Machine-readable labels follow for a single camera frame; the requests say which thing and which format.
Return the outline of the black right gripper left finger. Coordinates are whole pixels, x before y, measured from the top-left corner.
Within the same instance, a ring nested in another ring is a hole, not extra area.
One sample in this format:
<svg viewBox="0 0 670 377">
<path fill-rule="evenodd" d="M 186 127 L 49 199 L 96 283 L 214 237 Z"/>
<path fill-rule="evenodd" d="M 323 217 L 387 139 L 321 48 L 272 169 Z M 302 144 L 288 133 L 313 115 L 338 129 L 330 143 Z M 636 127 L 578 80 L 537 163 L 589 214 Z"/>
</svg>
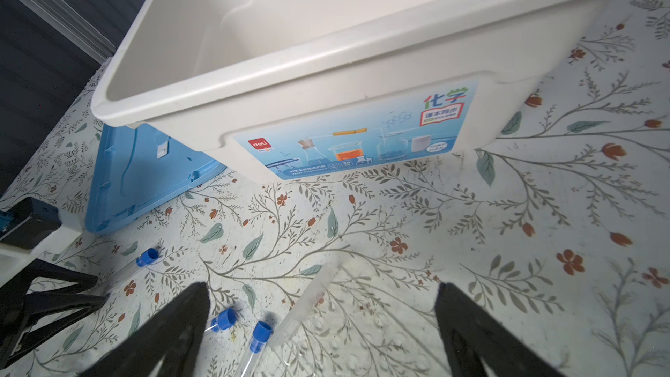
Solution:
<svg viewBox="0 0 670 377">
<path fill-rule="evenodd" d="M 193 376 L 208 317 L 206 284 L 191 284 L 81 375 Z"/>
</svg>

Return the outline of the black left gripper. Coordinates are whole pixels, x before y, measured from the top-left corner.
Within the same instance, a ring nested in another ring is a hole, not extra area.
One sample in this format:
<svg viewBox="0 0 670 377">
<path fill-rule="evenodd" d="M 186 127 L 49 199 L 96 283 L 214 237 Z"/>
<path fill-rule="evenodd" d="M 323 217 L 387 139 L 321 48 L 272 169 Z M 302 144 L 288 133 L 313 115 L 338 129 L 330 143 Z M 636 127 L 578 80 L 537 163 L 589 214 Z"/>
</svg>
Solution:
<svg viewBox="0 0 670 377">
<path fill-rule="evenodd" d="M 50 236 L 80 234 L 47 202 L 26 197 L 1 210 L 1 368 L 13 365 L 69 326 L 98 312 L 106 296 L 92 295 L 99 279 L 38 257 Z"/>
</svg>

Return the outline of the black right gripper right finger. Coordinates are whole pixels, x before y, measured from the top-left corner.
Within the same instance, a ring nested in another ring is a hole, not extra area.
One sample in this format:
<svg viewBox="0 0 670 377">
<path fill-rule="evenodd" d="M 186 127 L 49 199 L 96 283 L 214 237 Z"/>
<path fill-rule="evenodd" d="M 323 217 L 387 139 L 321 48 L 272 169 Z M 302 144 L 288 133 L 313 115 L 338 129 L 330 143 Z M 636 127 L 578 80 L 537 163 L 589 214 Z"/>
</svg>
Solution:
<svg viewBox="0 0 670 377">
<path fill-rule="evenodd" d="M 434 313 L 453 376 L 562 375 L 454 284 L 439 285 Z"/>
</svg>

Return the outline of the blue capped test tube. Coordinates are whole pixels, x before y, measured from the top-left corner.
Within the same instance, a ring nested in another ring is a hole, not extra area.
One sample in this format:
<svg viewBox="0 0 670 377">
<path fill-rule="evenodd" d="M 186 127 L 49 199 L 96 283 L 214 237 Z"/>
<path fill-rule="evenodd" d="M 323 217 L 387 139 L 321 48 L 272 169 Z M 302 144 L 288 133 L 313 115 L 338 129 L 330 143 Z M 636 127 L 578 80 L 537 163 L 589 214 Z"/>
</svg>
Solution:
<svg viewBox="0 0 670 377">
<path fill-rule="evenodd" d="M 211 333 L 220 333 L 222 331 L 228 330 L 235 326 L 237 323 L 237 313 L 234 308 L 230 307 L 218 315 L 213 317 L 208 326 L 205 329 L 205 332 Z"/>
<path fill-rule="evenodd" d="M 138 258 L 120 268 L 118 272 L 112 273 L 111 276 L 100 285 L 99 294 L 103 296 L 108 295 L 122 284 L 129 282 L 137 272 L 155 263 L 159 258 L 160 252 L 157 249 L 147 249 L 141 253 Z"/>
<path fill-rule="evenodd" d="M 263 321 L 258 321 L 258 323 L 256 323 L 249 345 L 239 362 L 237 371 L 234 373 L 235 377 L 253 375 L 256 365 L 260 361 L 263 350 L 272 336 L 272 333 L 273 329 L 269 324 Z"/>
</svg>

